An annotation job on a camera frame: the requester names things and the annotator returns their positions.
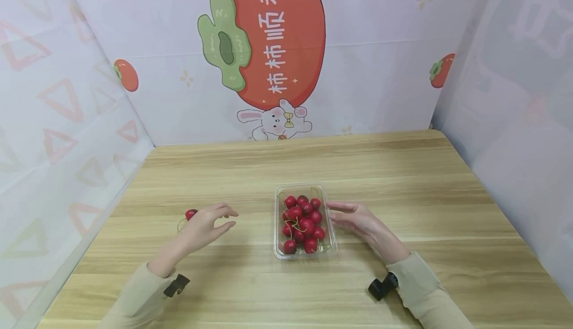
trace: black wristband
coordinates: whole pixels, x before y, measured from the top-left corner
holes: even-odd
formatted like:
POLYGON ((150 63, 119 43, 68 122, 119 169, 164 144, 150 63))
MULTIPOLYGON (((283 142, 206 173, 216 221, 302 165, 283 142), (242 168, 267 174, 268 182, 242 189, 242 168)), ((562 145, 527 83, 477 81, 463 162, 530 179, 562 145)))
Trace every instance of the black wristband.
POLYGON ((182 275, 177 275, 177 278, 171 282, 169 287, 163 291, 163 294, 168 296, 169 298, 173 298, 175 294, 181 294, 181 292, 185 289, 187 284, 189 284, 190 280, 182 275))
POLYGON ((372 283, 370 283, 368 291, 374 299, 380 301, 382 298, 387 296, 391 290, 397 287, 398 282, 396 276, 389 272, 383 281, 378 280, 378 278, 374 279, 372 283))

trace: person's left hand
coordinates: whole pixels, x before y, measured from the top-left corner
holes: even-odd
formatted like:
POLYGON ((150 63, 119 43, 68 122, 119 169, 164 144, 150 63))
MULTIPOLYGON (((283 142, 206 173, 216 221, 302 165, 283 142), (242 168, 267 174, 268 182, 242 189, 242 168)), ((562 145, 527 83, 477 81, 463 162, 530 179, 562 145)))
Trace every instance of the person's left hand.
POLYGON ((235 225, 236 222, 230 220, 215 227, 217 219, 229 216, 237 217, 239 214, 224 202, 198 211, 175 238, 159 249, 147 268, 156 276, 169 277, 183 258, 215 241, 235 225))

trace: sleeve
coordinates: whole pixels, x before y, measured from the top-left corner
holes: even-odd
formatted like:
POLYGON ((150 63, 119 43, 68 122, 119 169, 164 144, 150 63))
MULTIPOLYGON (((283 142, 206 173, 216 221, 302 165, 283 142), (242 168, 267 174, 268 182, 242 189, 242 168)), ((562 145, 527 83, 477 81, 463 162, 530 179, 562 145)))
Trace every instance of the sleeve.
POLYGON ((387 268, 397 278, 397 292, 404 307, 425 329, 474 329, 418 253, 387 268))
POLYGON ((167 296, 163 292, 174 281, 174 273, 160 278, 139 266, 128 280, 117 301, 99 322, 98 329, 144 329, 163 312, 167 296))

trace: plastic container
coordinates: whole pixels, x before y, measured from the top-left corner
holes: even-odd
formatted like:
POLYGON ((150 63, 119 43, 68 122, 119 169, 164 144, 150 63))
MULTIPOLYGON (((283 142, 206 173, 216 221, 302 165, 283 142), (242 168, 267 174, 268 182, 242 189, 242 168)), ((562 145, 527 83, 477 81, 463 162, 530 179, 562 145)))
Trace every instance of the plastic container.
POLYGON ((338 244, 336 243, 336 236, 332 226, 332 221, 329 217, 329 209, 326 207, 326 201, 326 191, 324 190, 324 186, 320 183, 292 183, 289 185, 278 186, 275 192, 275 238, 273 245, 276 258, 282 260, 317 258, 336 253, 338 250, 338 244), (318 211, 320 211, 323 216, 320 226, 324 230, 324 240, 319 241, 316 253, 305 253, 304 247, 299 245, 295 254, 285 254, 283 253, 283 244, 287 239, 290 239, 290 237, 286 237, 283 234, 283 227, 285 224, 283 220, 283 212, 287 210, 284 200, 289 196, 298 198, 298 196, 301 195, 308 197, 309 201, 312 200, 312 198, 318 198, 321 201, 318 211))

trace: fabric backdrop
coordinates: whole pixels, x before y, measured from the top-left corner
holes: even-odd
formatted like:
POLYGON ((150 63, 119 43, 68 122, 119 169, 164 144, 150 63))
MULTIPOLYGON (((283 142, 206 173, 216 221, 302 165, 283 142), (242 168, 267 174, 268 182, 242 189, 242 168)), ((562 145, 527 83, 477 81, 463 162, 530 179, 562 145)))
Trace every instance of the fabric backdrop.
POLYGON ((470 24, 433 124, 573 302, 573 0, 489 0, 470 24))
POLYGON ((78 2, 165 145, 427 128, 476 0, 78 2))
POLYGON ((73 268, 152 143, 74 0, 0 4, 0 328, 9 329, 50 287, 46 309, 68 273, 54 276, 68 260, 73 268))

